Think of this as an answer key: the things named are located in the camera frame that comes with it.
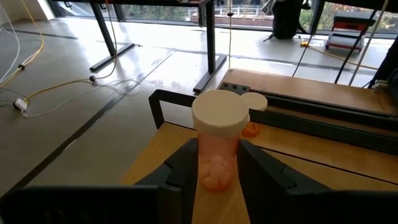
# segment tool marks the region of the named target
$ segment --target white round lid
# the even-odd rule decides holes
[[[268,100],[260,93],[243,93],[241,98],[248,104],[250,109],[264,111],[267,109]]]
[[[228,138],[245,127],[249,107],[236,93],[210,90],[199,95],[192,104],[194,128],[200,133]]]

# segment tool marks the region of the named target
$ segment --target standing desk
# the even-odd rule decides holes
[[[104,4],[105,0],[68,0],[68,2],[87,2],[91,4],[93,8],[95,18],[98,22],[101,33],[104,37],[106,46],[109,51],[109,56],[98,62],[96,65],[90,67],[90,71],[95,72],[103,66],[110,63],[115,59],[116,55],[121,55],[125,51],[131,49],[135,44],[129,44],[118,50],[116,53],[112,38],[109,34],[108,29],[104,21],[104,17],[101,13],[100,5]],[[143,6],[175,6],[175,7],[197,7],[201,11],[204,8],[206,11],[206,36],[207,36],[207,65],[208,71],[202,76],[200,81],[194,87],[195,93],[201,93],[208,82],[213,78],[213,75],[217,72],[223,62],[226,60],[226,55],[219,55],[216,59],[216,42],[215,42],[215,10],[213,0],[108,0],[109,4],[128,4],[128,5],[143,5]]]

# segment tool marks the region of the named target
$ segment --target wooden surface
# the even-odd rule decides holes
[[[189,138],[195,136],[194,130],[164,123],[148,147],[143,150],[126,172],[122,183],[136,183],[161,165]],[[262,126],[261,135],[250,140],[254,144],[276,151],[284,151],[300,157],[311,157],[314,161],[345,166],[364,173],[397,180],[398,159],[395,156],[378,154],[348,145],[344,146],[344,144],[333,143],[325,139],[316,140],[311,136],[308,136],[311,140],[302,137],[303,135],[299,133],[294,134],[283,129],[277,131],[271,127]],[[267,151],[267,153],[333,189],[398,190],[397,185],[380,180],[275,152]],[[198,184],[192,223],[249,223],[238,174],[236,174],[233,186],[222,193],[207,192]]]
[[[235,68],[230,69],[226,73],[223,81],[247,85],[253,90],[267,91],[306,100],[398,116],[397,107],[387,94],[365,88]]]

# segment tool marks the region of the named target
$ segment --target backpack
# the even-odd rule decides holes
[[[264,42],[273,37],[279,40],[291,39],[298,31],[306,34],[307,32],[300,25],[299,21],[301,9],[310,9],[308,0],[304,4],[303,0],[276,1],[272,8],[274,14],[272,23],[273,32]]]

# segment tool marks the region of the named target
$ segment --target gray floor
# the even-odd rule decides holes
[[[35,27],[26,21],[14,26],[17,30],[37,32]],[[64,37],[45,36],[43,52],[26,71],[18,74],[7,88],[29,95],[58,83],[87,78],[92,75],[88,71],[89,66],[107,55],[95,21],[60,19],[40,22],[40,26],[45,34]],[[206,72],[206,55],[189,52],[206,50],[206,33],[198,27],[115,23],[115,28],[121,44],[134,42],[142,44],[143,47],[132,49],[120,57],[115,73],[101,83],[128,78],[141,81],[146,75],[149,76],[141,82],[140,88],[137,87],[131,92],[137,93],[136,96],[123,98],[70,144],[67,150],[30,184],[117,184],[156,132],[148,96],[158,88],[191,95],[192,88]],[[291,76],[295,69],[292,62],[299,60],[303,50],[299,47],[299,40],[272,40],[263,43],[264,36],[262,32],[234,32],[232,54],[235,57],[231,59],[231,67]],[[18,37],[21,40],[20,58],[24,60],[39,48],[40,37],[21,32],[18,33]],[[67,37],[78,37],[78,40]],[[227,30],[218,29],[216,39],[217,52],[227,54]],[[387,44],[372,44],[364,63],[378,66],[388,48]],[[13,37],[0,32],[0,49],[4,49],[0,53],[0,72],[3,74],[15,55],[16,42]],[[346,52],[336,50],[335,53],[344,56]],[[336,68],[341,65],[341,61],[311,50],[307,51],[303,62]],[[108,65],[97,76],[107,75],[112,66]],[[217,87],[227,69],[228,63],[225,63],[208,89]],[[296,77],[332,82],[337,72],[335,68],[300,67]],[[367,74],[359,74],[354,85],[361,86],[368,82],[372,76]],[[350,78],[351,74],[345,72],[340,83],[347,84]],[[87,83],[77,83],[44,93],[31,101],[27,112],[37,114],[51,110],[60,103],[94,88]],[[116,96],[113,90],[101,88],[38,118],[24,118],[16,111],[0,108],[0,195]],[[0,90],[1,100],[14,101],[18,97],[20,96]],[[192,125],[188,108],[167,103],[162,106],[167,121]]]

